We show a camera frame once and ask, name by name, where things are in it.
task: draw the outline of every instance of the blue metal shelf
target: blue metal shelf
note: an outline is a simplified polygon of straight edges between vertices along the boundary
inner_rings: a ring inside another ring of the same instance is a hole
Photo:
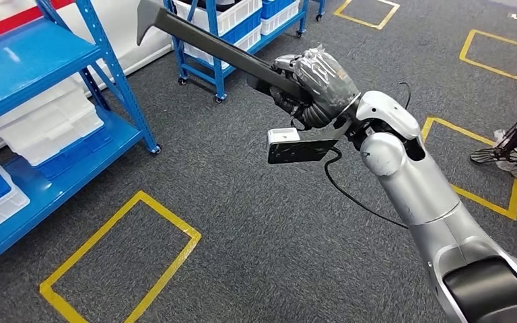
[[[16,158],[5,166],[30,203],[0,225],[0,254],[143,138],[141,131],[109,111],[98,109],[98,116],[112,140],[55,179],[47,180],[24,158]]]
[[[0,36],[0,116],[101,56],[99,46],[46,19]]]
[[[165,6],[168,8],[168,10],[173,11],[173,2],[172,0],[163,0]],[[197,6],[197,1],[193,1],[191,3],[191,11],[190,15],[187,17],[187,21],[190,21],[193,12],[195,11],[195,7]],[[322,12],[323,3],[320,3],[320,9],[319,11]],[[206,11],[207,11],[207,19],[209,20],[209,31],[218,36],[218,28],[217,28],[217,11],[215,9],[215,0],[206,0]],[[283,31],[290,28],[292,25],[294,25],[296,22],[300,21],[300,25],[298,27],[298,30],[296,33],[301,36],[304,32],[306,32],[306,13],[308,11],[308,0],[302,0],[302,7],[300,8],[300,11],[297,15],[295,15],[293,18],[291,18],[288,22],[284,23],[282,26],[278,27],[276,31],[271,32],[268,36],[262,36],[261,40],[259,40],[258,43],[256,43],[251,49],[248,50],[251,54],[256,53],[258,50],[266,46],[268,43],[270,43],[272,40],[274,40],[276,37],[278,37]],[[216,88],[217,93],[215,94],[215,101],[216,102],[222,102],[224,99],[227,98],[227,94],[225,93],[225,77],[227,77],[230,73],[234,71],[234,67],[229,66],[226,69],[223,69],[221,66],[221,61],[217,59],[216,57],[213,58],[213,64],[209,64],[206,61],[203,61],[198,58],[188,57],[194,59],[201,65],[203,65],[206,68],[211,69],[212,75],[209,76],[208,74],[204,73],[203,71],[198,70],[197,68],[189,65],[186,62],[186,55],[183,51],[183,46],[181,41],[177,39],[176,37],[172,37],[174,48],[176,49],[175,56],[177,60],[177,66],[179,71],[179,78],[180,80],[186,80],[188,79],[188,72],[192,73],[193,75],[196,75],[197,77],[200,77],[201,79],[204,79],[205,81],[213,84]]]
[[[30,203],[0,225],[0,254],[138,141],[143,139],[152,153],[161,151],[90,1],[74,0],[95,44],[72,34],[50,0],[36,0],[44,18],[0,36],[0,116],[78,72],[98,105],[105,131],[112,137],[105,146],[52,180],[23,158],[5,166]],[[99,68],[98,59],[106,62],[114,83]],[[88,66],[114,93],[134,127],[110,112]]]
[[[282,34],[290,26],[294,25],[298,20],[302,19],[305,15],[306,15],[305,12],[303,12],[303,11],[299,12],[297,15],[295,15],[290,20],[285,22],[282,26],[278,27],[275,31],[271,32],[267,36],[262,36],[261,40],[259,40],[253,47],[249,48],[249,50],[247,50],[247,52],[249,52],[250,54],[254,54],[254,53],[258,52],[259,50],[263,49],[266,45],[268,45],[270,42],[272,42],[276,37],[278,37],[280,34]],[[189,57],[189,58],[193,59],[194,61],[198,62],[199,64],[205,66],[208,69],[213,69],[213,65],[209,64],[208,62],[206,62],[202,59],[198,59],[196,57]],[[188,70],[193,69],[190,65],[188,65],[186,63],[183,65],[183,67]],[[226,69],[223,69],[224,77],[227,77],[230,73],[233,73],[233,71],[235,69],[236,68],[233,66],[229,66]],[[198,77],[205,79],[204,77],[202,77],[202,75],[199,75],[199,73],[201,73],[200,71],[196,70],[195,72],[192,71],[192,73],[194,73]]]

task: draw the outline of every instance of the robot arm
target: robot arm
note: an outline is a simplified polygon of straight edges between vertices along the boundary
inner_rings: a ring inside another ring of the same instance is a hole
[[[138,42],[155,26],[249,73],[249,84],[305,129],[333,123],[334,131],[315,139],[302,139],[295,128],[269,131],[269,163],[320,160],[345,135],[409,228],[431,291],[452,322],[517,322],[517,259],[473,219],[399,103],[382,92],[361,94],[321,48],[269,65],[151,0],[141,0],[138,15]]]

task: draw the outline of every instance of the black cable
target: black cable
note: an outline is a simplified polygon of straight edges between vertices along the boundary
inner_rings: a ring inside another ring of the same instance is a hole
[[[409,102],[411,101],[411,87],[407,82],[399,82],[399,85],[405,84],[407,86],[407,92],[409,92],[409,95],[407,96],[407,102],[405,102],[405,110],[407,110],[407,107],[409,106]]]
[[[383,215],[380,215],[380,214],[377,214],[375,212],[373,212],[372,210],[370,210],[369,208],[367,208],[365,205],[363,205],[361,202],[359,202],[358,200],[356,200],[353,196],[351,196],[350,194],[348,194],[346,191],[344,191],[340,186],[338,186],[338,184],[336,184],[336,182],[334,181],[334,179],[332,178],[332,176],[330,175],[330,172],[328,171],[328,166],[330,164],[333,164],[337,161],[339,161],[341,158],[342,158],[342,152],[340,151],[340,149],[337,149],[336,147],[331,147],[330,148],[331,151],[334,151],[337,156],[328,160],[325,164],[324,164],[324,171],[326,172],[326,176],[328,177],[328,179],[330,180],[330,183],[332,183],[332,185],[337,189],[339,190],[342,194],[344,194],[347,198],[349,198],[350,200],[352,200],[355,204],[359,205],[362,209],[366,210],[367,212],[370,212],[371,214],[379,217],[380,219],[383,219],[391,224],[395,224],[399,227],[402,227],[403,229],[407,229],[407,226],[406,225],[403,225],[399,222],[396,222],[396,221],[393,221],[391,219],[388,219],[386,217],[384,217]]]

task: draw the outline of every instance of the yellow floor square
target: yellow floor square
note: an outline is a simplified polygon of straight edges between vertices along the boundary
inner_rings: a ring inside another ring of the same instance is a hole
[[[473,38],[475,37],[476,34],[483,35],[483,36],[490,37],[490,38],[494,38],[496,40],[501,40],[502,42],[507,42],[509,44],[513,44],[513,45],[517,46],[517,42],[514,41],[514,40],[510,40],[510,39],[507,39],[507,38],[504,38],[504,37],[501,37],[501,36],[489,34],[488,32],[482,32],[480,30],[473,29],[473,30],[471,30],[469,32],[469,35],[467,36],[467,39],[465,40],[464,45],[462,46],[459,58],[462,61],[464,61],[464,62],[467,62],[467,63],[472,64],[474,66],[481,67],[481,68],[486,69],[488,71],[491,71],[493,73],[497,73],[497,74],[500,74],[500,75],[503,75],[503,76],[506,76],[506,77],[511,77],[512,79],[517,79],[516,75],[512,75],[512,74],[510,74],[508,72],[502,71],[500,69],[496,69],[494,67],[490,67],[488,65],[484,65],[483,63],[472,61],[472,60],[467,58],[467,53],[469,51],[469,47],[471,47],[471,42],[473,41]]]
[[[466,129],[463,129],[461,127],[458,127],[450,122],[447,122],[443,119],[440,119],[440,118],[433,118],[433,117],[429,117],[427,118],[427,120],[425,121],[425,124],[423,125],[423,130],[421,131],[421,136],[423,137],[423,142],[425,142],[425,140],[427,139],[427,136],[429,135],[429,132],[431,131],[431,127],[433,126],[434,123],[439,123],[445,127],[448,127],[452,130],[455,130],[455,131],[458,131],[459,133],[462,133],[474,140],[477,140],[477,141],[480,141],[482,143],[485,143],[489,146],[492,147],[492,145],[494,144],[494,142],[490,139],[486,139],[485,137],[482,137],[482,136],[479,136],[475,133],[472,133]],[[514,179],[513,183],[512,183],[512,191],[510,193],[510,199],[509,199],[509,202],[508,202],[508,208],[505,209],[499,205],[496,205],[490,201],[487,201],[486,199],[483,199],[482,197],[476,195],[476,194],[473,194],[467,190],[463,190],[462,188],[460,187],[457,187],[453,184],[451,184],[451,186],[453,187],[453,190],[455,192],[457,192],[457,194],[460,194],[468,199],[471,199],[477,203],[479,203],[480,205],[483,205],[484,207],[487,207],[489,209],[491,209],[492,211],[495,211],[496,213],[499,213],[501,215],[504,215],[505,217],[509,218],[509,219],[512,219],[512,220],[516,220],[517,218],[517,178]]]
[[[76,310],[65,301],[59,294],[53,290],[53,285],[78,261],[86,252],[88,252],[94,244],[96,244],[130,209],[139,201],[150,206],[154,211],[159,213],[164,219],[167,219],[181,231],[187,234],[191,240],[181,250],[179,255],[173,260],[172,264],[165,270],[164,274],[158,279],[155,285],[147,292],[144,298],[139,302],[136,308],[129,314],[125,323],[135,322],[149,307],[153,300],[165,287],[167,282],[183,264],[187,256],[193,251],[201,234],[193,229],[189,224],[177,217],[171,211],[167,210],[163,205],[159,204],[151,196],[139,191],[124,206],[114,214],[96,233],[88,239],[74,254],[72,254],[49,278],[40,284],[40,293],[42,296],[70,323],[87,322]]]
[[[376,0],[376,1],[379,1],[379,2],[382,2],[382,3],[386,3],[386,4],[392,6],[391,10],[387,13],[385,18],[377,25],[374,25],[374,24],[371,24],[369,22],[365,22],[363,20],[359,20],[357,18],[350,17],[348,15],[343,14],[342,11],[350,4],[351,0],[346,0],[346,2],[342,3],[342,5],[334,12],[334,15],[337,15],[338,17],[341,17],[341,18],[344,18],[344,19],[347,19],[347,20],[350,20],[350,21],[353,21],[353,22],[357,22],[357,23],[362,24],[362,25],[367,26],[367,27],[371,27],[371,28],[375,28],[377,30],[381,30],[381,29],[383,29],[383,27],[385,27],[387,22],[389,22],[389,20],[391,19],[393,14],[397,11],[397,9],[399,9],[399,4],[393,3],[393,2],[387,1],[387,0]]]

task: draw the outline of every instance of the cart wheel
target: cart wheel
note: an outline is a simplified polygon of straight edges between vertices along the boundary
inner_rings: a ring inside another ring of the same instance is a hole
[[[153,155],[159,155],[159,154],[161,154],[161,152],[162,152],[162,146],[160,146],[160,144],[158,144],[158,145],[156,146],[156,150],[155,150],[155,151],[152,151],[151,153],[152,153]]]

